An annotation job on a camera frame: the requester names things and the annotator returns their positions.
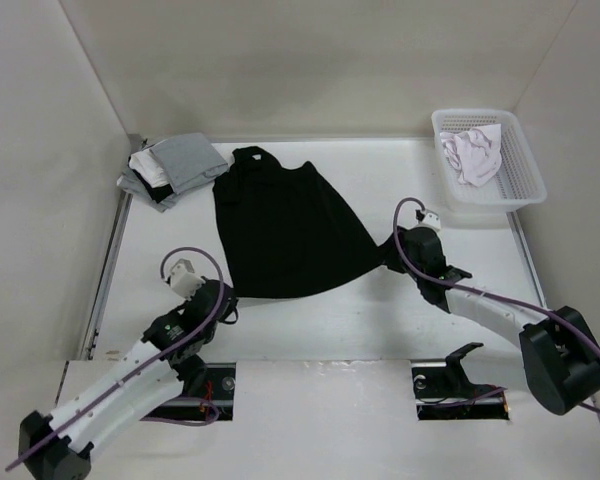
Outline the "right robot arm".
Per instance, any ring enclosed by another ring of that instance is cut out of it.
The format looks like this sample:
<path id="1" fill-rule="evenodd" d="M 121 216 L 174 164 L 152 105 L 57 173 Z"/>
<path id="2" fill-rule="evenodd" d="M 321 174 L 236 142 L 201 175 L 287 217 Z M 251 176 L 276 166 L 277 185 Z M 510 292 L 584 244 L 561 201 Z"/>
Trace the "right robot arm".
<path id="1" fill-rule="evenodd" d="M 393 244 L 387 265 L 409 274 L 425 301 L 520 350 L 528 390 L 546 410 L 564 415 L 600 391 L 600 347 L 579 311 L 547 310 L 478 287 L 470 273 L 446 262 L 429 227 L 394 226 Z"/>

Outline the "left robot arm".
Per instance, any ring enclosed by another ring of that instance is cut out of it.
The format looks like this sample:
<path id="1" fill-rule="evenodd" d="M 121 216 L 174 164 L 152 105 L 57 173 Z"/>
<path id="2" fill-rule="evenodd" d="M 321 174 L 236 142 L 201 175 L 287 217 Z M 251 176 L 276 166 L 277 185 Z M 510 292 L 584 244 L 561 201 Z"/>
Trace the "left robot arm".
<path id="1" fill-rule="evenodd" d="M 92 461 L 124 430 L 153 420 L 178 397 L 193 399 L 204 417 L 220 413 L 206 393 L 208 367 L 199 355 L 218 325 L 237 321 L 238 299 L 226 283 L 206 279 L 193 296 L 157 317 L 106 375 L 74 399 L 20 423 L 18 458 L 35 479 L 84 479 Z"/>

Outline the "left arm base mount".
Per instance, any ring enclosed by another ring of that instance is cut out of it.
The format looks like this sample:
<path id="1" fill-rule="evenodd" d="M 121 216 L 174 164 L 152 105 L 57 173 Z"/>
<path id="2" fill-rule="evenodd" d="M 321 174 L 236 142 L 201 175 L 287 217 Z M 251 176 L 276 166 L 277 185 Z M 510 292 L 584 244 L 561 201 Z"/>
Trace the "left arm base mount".
<path id="1" fill-rule="evenodd" d="M 211 363 L 199 388 L 193 393 L 183 393 L 157 407 L 148 419 L 160 419 L 186 423 L 208 423 L 214 416 L 211 406 L 197 401 L 205 399 L 218 409 L 218 421 L 232 421 L 234 394 L 236 390 L 235 363 Z"/>

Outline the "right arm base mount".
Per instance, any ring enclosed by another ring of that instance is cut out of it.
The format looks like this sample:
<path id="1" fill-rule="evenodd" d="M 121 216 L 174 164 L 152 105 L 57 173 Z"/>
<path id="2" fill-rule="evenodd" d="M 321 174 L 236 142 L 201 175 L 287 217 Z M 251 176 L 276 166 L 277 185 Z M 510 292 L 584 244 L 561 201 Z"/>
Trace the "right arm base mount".
<path id="1" fill-rule="evenodd" d="M 419 420 L 509 420 L 504 389 L 471 382 L 461 366 L 417 362 L 411 372 Z"/>

